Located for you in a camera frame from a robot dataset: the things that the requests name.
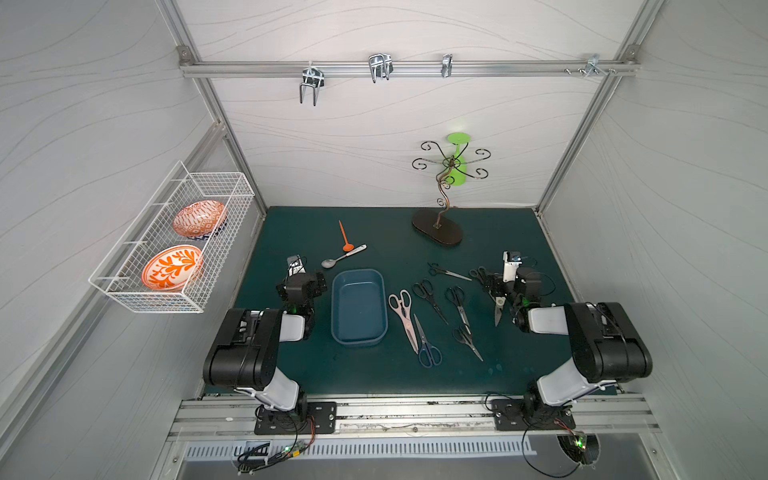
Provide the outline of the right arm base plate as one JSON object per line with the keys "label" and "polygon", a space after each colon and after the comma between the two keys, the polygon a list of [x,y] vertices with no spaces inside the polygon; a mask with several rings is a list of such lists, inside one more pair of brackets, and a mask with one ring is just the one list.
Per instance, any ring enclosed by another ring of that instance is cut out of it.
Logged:
{"label": "right arm base plate", "polygon": [[552,407],[538,401],[510,397],[487,402],[497,431],[576,430],[569,406]]}

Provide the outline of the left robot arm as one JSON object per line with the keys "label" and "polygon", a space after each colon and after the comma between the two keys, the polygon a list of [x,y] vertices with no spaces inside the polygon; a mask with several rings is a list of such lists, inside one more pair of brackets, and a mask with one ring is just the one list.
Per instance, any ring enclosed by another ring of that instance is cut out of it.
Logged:
{"label": "left robot arm", "polygon": [[204,360],[204,384],[229,388],[266,410],[305,420],[306,393],[278,368],[279,347],[309,338],[314,301],[326,291],[323,274],[299,272],[277,285],[282,307],[229,309]]}

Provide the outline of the black scissors small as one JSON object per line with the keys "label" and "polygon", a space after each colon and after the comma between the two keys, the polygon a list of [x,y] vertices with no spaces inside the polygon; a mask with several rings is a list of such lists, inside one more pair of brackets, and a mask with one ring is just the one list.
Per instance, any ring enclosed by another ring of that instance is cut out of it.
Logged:
{"label": "black scissors small", "polygon": [[465,327],[458,327],[453,329],[452,335],[456,342],[467,346],[480,361],[483,361],[482,355],[474,345],[472,335],[466,330]]}

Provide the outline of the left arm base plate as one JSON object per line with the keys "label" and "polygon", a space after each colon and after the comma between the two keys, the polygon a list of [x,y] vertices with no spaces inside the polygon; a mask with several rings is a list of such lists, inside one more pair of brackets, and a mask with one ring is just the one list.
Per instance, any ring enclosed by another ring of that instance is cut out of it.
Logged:
{"label": "left arm base plate", "polygon": [[255,410],[255,435],[326,435],[336,431],[338,404],[336,402],[299,403],[290,411],[270,410],[260,406]]}

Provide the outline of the pink handled scissors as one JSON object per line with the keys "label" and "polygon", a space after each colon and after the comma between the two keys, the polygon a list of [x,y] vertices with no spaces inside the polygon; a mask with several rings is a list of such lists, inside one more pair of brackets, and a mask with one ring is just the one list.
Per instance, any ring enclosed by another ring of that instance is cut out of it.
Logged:
{"label": "pink handled scissors", "polygon": [[417,353],[419,351],[419,343],[411,320],[412,298],[410,293],[403,289],[398,294],[390,294],[388,296],[388,305],[401,320],[411,348]]}

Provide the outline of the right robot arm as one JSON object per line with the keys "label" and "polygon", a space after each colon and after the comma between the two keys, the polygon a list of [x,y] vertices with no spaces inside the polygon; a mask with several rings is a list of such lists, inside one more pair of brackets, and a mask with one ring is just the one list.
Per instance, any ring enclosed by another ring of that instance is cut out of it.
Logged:
{"label": "right robot arm", "polygon": [[564,336],[570,358],[539,377],[524,396],[522,413],[528,422],[553,417],[575,400],[604,387],[648,377],[651,353],[627,312],[618,302],[541,303],[538,273],[523,278],[524,268],[511,277],[490,273],[482,280],[494,301],[507,306],[522,332]]}

